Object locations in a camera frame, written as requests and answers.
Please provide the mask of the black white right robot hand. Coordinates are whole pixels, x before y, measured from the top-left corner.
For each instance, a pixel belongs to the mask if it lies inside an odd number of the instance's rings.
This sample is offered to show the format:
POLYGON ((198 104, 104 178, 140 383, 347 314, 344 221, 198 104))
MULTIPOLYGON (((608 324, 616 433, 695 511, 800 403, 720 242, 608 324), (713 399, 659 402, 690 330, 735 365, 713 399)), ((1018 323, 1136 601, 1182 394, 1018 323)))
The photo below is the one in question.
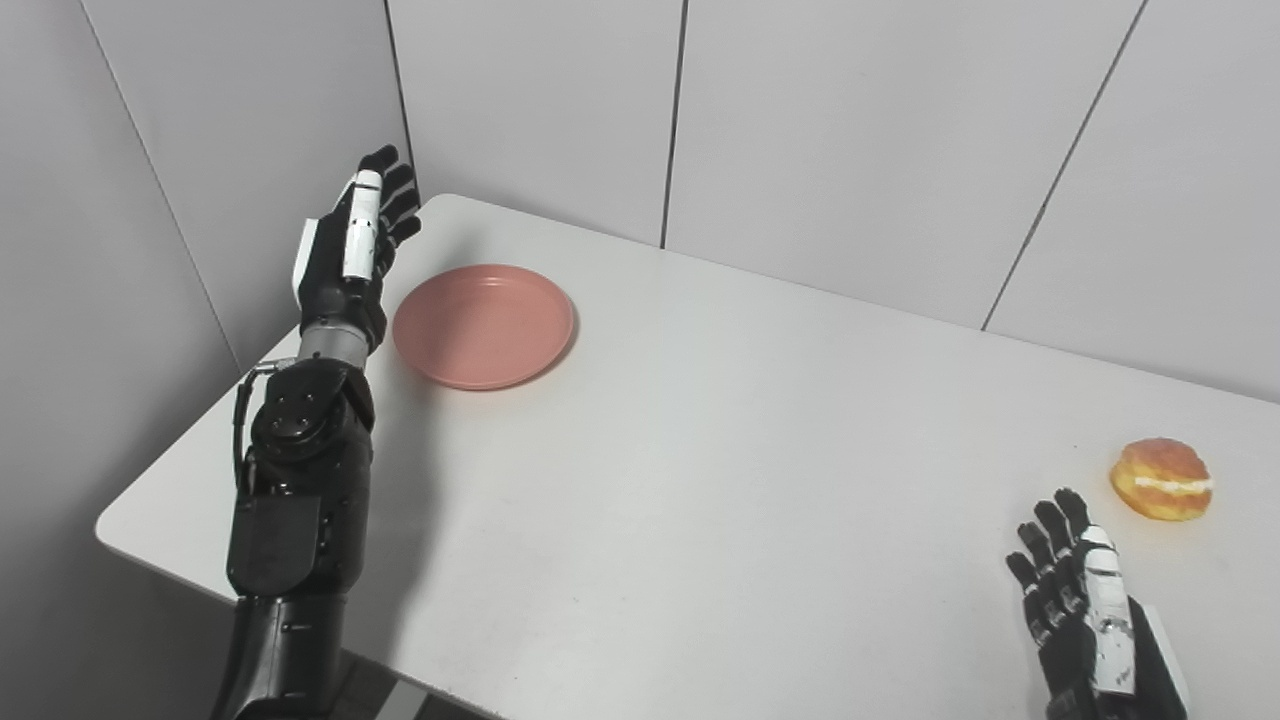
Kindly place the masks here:
POLYGON ((1083 497, 1059 488, 1016 529, 1006 566, 1021 587, 1050 693, 1047 719, 1188 719, 1187 684, 1152 609, 1126 587, 1119 552, 1083 497))

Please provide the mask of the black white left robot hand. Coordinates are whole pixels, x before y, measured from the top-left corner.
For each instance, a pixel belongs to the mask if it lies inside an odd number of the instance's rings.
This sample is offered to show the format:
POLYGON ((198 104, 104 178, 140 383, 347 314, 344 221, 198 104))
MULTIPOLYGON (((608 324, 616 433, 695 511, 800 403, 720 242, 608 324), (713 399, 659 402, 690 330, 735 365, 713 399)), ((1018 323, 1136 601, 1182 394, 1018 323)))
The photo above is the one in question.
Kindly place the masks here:
POLYGON ((421 229, 421 199, 411 164, 388 143, 364 156, 325 215, 303 224, 294 260, 300 332, 347 325, 367 354, 385 338, 384 279, 399 246, 421 229))

